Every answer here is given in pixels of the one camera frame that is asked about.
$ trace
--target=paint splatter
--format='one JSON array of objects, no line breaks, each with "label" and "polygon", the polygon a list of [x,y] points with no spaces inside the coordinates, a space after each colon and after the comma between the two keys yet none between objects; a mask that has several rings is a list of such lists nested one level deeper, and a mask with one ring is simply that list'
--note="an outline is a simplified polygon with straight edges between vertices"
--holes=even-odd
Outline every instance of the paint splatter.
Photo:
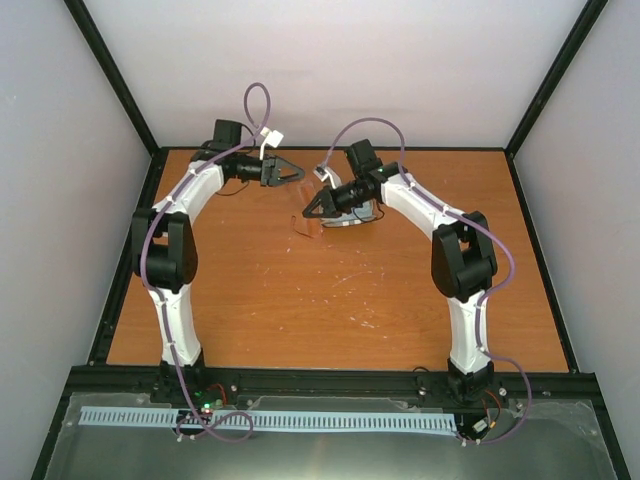
[{"label": "paint splatter", "polygon": [[354,273],[353,275],[349,275],[348,277],[344,277],[342,280],[340,280],[339,282],[334,283],[333,285],[331,285],[331,287],[335,287],[337,285],[340,285],[342,282],[346,282],[347,280],[349,280],[350,278],[353,277],[357,277],[359,275],[364,275],[365,273],[373,273],[371,272],[371,270],[368,270],[366,272],[360,272],[360,273]]}]

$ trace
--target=gray wall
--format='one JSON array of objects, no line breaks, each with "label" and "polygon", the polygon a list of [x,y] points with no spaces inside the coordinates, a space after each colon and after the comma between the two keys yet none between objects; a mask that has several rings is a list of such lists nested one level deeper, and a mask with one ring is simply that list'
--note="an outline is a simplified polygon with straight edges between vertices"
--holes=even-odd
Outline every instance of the gray wall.
[{"label": "gray wall", "polygon": [[[285,145],[378,115],[409,145],[506,145],[585,0],[87,0],[161,145],[244,118],[263,81]],[[252,96],[254,116],[262,98]],[[368,125],[377,145],[393,130]]]},{"label": "gray wall", "polygon": [[575,345],[640,478],[640,2],[609,2],[516,158]]},{"label": "gray wall", "polygon": [[148,165],[63,2],[0,14],[0,478],[29,478],[84,363]]}]

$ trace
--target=wooden table surface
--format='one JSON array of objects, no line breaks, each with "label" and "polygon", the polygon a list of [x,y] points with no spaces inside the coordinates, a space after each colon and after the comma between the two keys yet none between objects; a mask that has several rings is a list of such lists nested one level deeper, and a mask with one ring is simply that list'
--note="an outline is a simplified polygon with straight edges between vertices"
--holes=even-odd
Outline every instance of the wooden table surface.
[{"label": "wooden table surface", "polygon": [[[157,198],[186,171],[192,152],[173,150]],[[311,169],[322,151],[284,158]],[[379,152],[383,161],[397,152]],[[349,179],[340,152],[332,164]],[[465,211],[479,210],[511,249],[517,274],[488,304],[489,347],[528,371],[567,371],[524,220],[501,152],[413,151],[406,166],[427,189]],[[221,193],[237,190],[232,180]],[[378,222],[324,229],[311,239],[300,218],[305,188],[252,183],[212,198],[194,225],[199,269],[192,288],[195,327],[208,366],[446,369],[449,311],[430,276],[431,244],[393,210]],[[508,264],[497,251],[498,275]],[[151,365],[162,345],[153,304],[132,277],[110,364]],[[512,370],[508,364],[497,370]]]}]

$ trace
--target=purple cable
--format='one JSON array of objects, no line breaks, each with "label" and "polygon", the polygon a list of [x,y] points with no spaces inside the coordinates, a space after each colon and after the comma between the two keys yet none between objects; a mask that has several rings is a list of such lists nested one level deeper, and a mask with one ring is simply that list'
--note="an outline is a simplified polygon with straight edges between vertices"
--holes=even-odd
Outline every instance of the purple cable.
[{"label": "purple cable", "polygon": [[340,130],[340,133],[338,133],[336,138],[333,140],[333,143],[329,147],[329,150],[327,150],[327,154],[324,156],[324,160],[320,164],[322,168],[326,167],[329,164],[329,159],[331,158],[331,154],[333,153],[333,150],[336,148],[336,145],[338,144],[342,136],[347,132],[347,130],[351,129],[352,127],[355,127],[359,123],[365,123],[365,122],[384,123],[385,125],[388,125],[389,127],[393,128],[396,131],[396,133],[400,137],[400,143],[401,143],[400,159],[398,160],[398,164],[402,163],[402,161],[404,160],[404,135],[402,135],[402,132],[400,131],[400,129],[396,127],[393,123],[391,123],[389,120],[385,120],[384,118],[364,117],[364,118],[359,118],[358,120],[354,120],[349,125],[347,125],[342,130]]},{"label": "purple cable", "polygon": [[502,290],[503,288],[505,288],[513,280],[513,277],[515,276],[515,273],[516,273],[516,262],[515,262],[515,259],[513,258],[513,255],[511,254],[511,252],[509,251],[507,246],[504,243],[502,243],[502,241],[498,237],[496,237],[492,232],[490,232],[489,230],[484,228],[482,225],[477,224],[473,220],[469,220],[468,218],[465,218],[462,215],[459,215],[459,214],[457,214],[455,212],[452,212],[452,211],[450,211],[448,209],[445,209],[444,204],[438,203],[436,200],[434,200],[429,195],[427,195],[425,192],[423,192],[420,188],[415,188],[415,187],[417,187],[417,185],[409,179],[409,177],[407,176],[407,174],[404,171],[404,157],[405,157],[405,139],[404,139],[404,135],[402,134],[400,129],[396,125],[394,125],[392,122],[390,122],[389,120],[385,120],[383,118],[377,118],[377,117],[364,117],[364,118],[360,118],[358,120],[354,120],[353,122],[348,124],[346,127],[344,127],[340,131],[340,133],[338,133],[338,135],[336,136],[335,140],[331,144],[331,147],[327,151],[327,154],[326,154],[323,162],[321,163],[322,167],[326,167],[327,166],[327,164],[329,163],[329,158],[331,157],[331,154],[332,154],[334,148],[336,147],[338,141],[340,141],[340,138],[347,132],[347,130],[349,130],[350,128],[352,128],[355,125],[358,125],[359,123],[364,123],[364,122],[384,123],[385,125],[388,125],[391,128],[393,128],[393,130],[395,130],[395,132],[398,134],[398,137],[400,137],[400,157],[398,158],[398,167],[399,167],[398,170],[399,170],[400,176],[402,177],[402,180],[404,180],[404,182],[407,184],[407,186],[409,187],[410,190],[415,192],[416,195],[418,195],[422,200],[427,202],[429,205],[434,207],[439,212],[441,212],[444,215],[447,215],[447,216],[449,216],[451,218],[454,218],[456,220],[461,221],[465,225],[467,225],[467,226],[469,226],[471,228],[474,228],[478,232],[480,232],[483,235],[485,235],[486,237],[488,237],[491,241],[495,242],[498,245],[498,247],[500,247],[500,249],[504,252],[504,254],[507,257],[507,260],[509,262],[509,274],[507,275],[507,278],[505,278],[498,285],[496,285],[495,287],[490,288],[489,290],[487,290],[486,292],[484,292],[480,296],[480,298],[476,302],[476,314],[475,314],[475,336],[476,336],[476,346],[478,347],[478,349],[484,355],[489,357],[491,360],[507,362],[507,363],[510,363],[511,365],[513,365],[514,367],[516,367],[516,369],[518,369],[518,371],[520,372],[520,375],[522,375],[522,379],[524,380],[524,384],[525,384],[525,387],[527,389],[527,406],[525,407],[525,410],[524,410],[524,412],[522,414],[522,418],[520,419],[520,421],[511,430],[509,430],[505,434],[499,436],[498,438],[494,438],[492,440],[483,441],[482,443],[486,444],[486,445],[491,445],[493,443],[498,443],[498,442],[500,442],[502,440],[505,440],[505,439],[511,437],[516,431],[518,431],[522,427],[522,424],[525,422],[527,417],[529,416],[529,408],[531,406],[531,403],[533,402],[533,396],[532,396],[532,393],[531,393],[531,383],[529,382],[529,378],[527,377],[527,374],[525,373],[524,369],[522,368],[522,366],[517,361],[515,361],[514,359],[509,358],[509,357],[503,357],[503,356],[500,356],[500,355],[494,355],[489,351],[489,349],[487,349],[486,347],[484,347],[482,345],[482,339],[481,339],[481,335],[480,335],[480,320],[481,320],[481,313],[482,313],[481,308],[482,308],[483,304],[487,301],[487,299],[491,295],[493,295],[494,293],[496,293],[496,292]]},{"label": "purple cable", "polygon": [[[249,143],[251,143],[253,140],[255,140],[260,135],[260,132],[266,126],[267,121],[269,120],[269,115],[271,113],[271,96],[269,95],[269,91],[267,90],[267,87],[265,87],[262,83],[255,82],[255,83],[252,83],[251,85],[249,85],[249,87],[247,87],[247,90],[244,93],[244,108],[245,108],[245,112],[247,112],[247,115],[248,115],[247,102],[248,102],[248,98],[249,98],[249,93],[251,93],[251,91],[256,87],[262,89],[262,91],[264,92],[266,101],[267,101],[267,107],[266,107],[266,111],[265,111],[264,117],[262,119],[262,124],[261,125],[255,125],[253,123],[253,119],[251,119],[251,117],[249,116],[249,121],[251,121],[251,123],[254,124],[254,126],[257,127],[257,129],[253,133],[253,135],[251,137],[247,138],[246,140],[244,140],[243,142],[241,142],[239,145],[237,145],[237,146],[235,146],[233,148],[230,148],[229,150],[226,150],[226,151],[224,151],[222,153],[219,153],[218,155],[214,156],[210,160],[208,160],[205,163],[203,163],[202,165],[200,165],[195,170],[195,174],[192,173],[192,174],[186,176],[184,178],[184,180],[171,193],[171,196],[172,196],[174,202],[176,200],[178,200],[178,198],[180,198],[180,194],[184,191],[185,188],[187,188],[187,186],[196,177],[196,175],[202,173],[205,169],[207,169],[208,167],[210,167],[214,163],[218,162],[222,158],[226,157],[227,155],[230,155],[230,154],[232,154],[232,153],[234,153],[234,152],[236,152],[236,151],[248,146]],[[253,433],[253,420],[251,419],[251,416],[248,415],[245,412],[231,412],[231,413],[229,413],[227,415],[224,415],[224,416],[220,417],[220,419],[218,419],[218,421],[216,421],[214,424],[212,424],[210,426],[206,424],[204,419],[198,413],[198,410],[196,409],[195,405],[193,404],[193,401],[191,400],[191,396],[189,395],[189,389],[187,388],[187,384],[186,384],[186,381],[184,379],[184,375],[182,373],[182,368],[180,366],[180,359],[178,357],[178,352],[176,350],[175,345],[173,344],[173,335],[171,334],[171,327],[169,325],[169,316],[167,315],[167,306],[166,306],[166,303],[165,303],[165,297],[162,294],[162,291],[160,289],[155,288],[154,286],[149,284],[149,279],[147,278],[147,257],[149,255],[149,246],[151,245],[151,240],[153,238],[153,233],[156,231],[156,228],[158,227],[158,224],[160,223],[160,220],[162,219],[164,214],[167,213],[167,210],[171,207],[171,205],[172,205],[172,202],[167,202],[160,209],[160,211],[158,212],[156,217],[151,222],[151,225],[149,226],[149,230],[147,232],[147,236],[145,237],[144,243],[142,245],[142,253],[141,253],[141,256],[140,256],[140,277],[142,278],[142,283],[145,286],[145,288],[147,288],[147,290],[150,290],[150,291],[156,293],[156,295],[158,295],[158,297],[160,299],[160,302],[162,302],[162,307],[161,307],[162,325],[164,327],[167,343],[169,344],[169,349],[171,351],[171,356],[173,358],[173,363],[175,364],[175,367],[176,367],[176,373],[178,375],[178,381],[180,382],[180,388],[182,389],[182,393],[184,395],[184,398],[185,398],[187,404],[189,405],[189,409],[191,410],[191,413],[198,420],[198,423],[200,423],[200,425],[204,429],[204,431],[201,432],[201,433],[208,433],[209,435],[217,438],[218,440],[222,440],[224,442],[238,443],[238,442],[246,440]],[[214,428],[217,427],[221,422],[223,422],[227,418],[230,418],[230,417],[233,417],[233,416],[242,416],[242,417],[247,419],[247,421],[249,422],[249,431],[247,432],[246,435],[244,435],[243,437],[241,437],[239,439],[230,439],[230,438],[227,438],[227,437],[223,437],[223,436],[219,435],[217,432],[214,431]]]}]

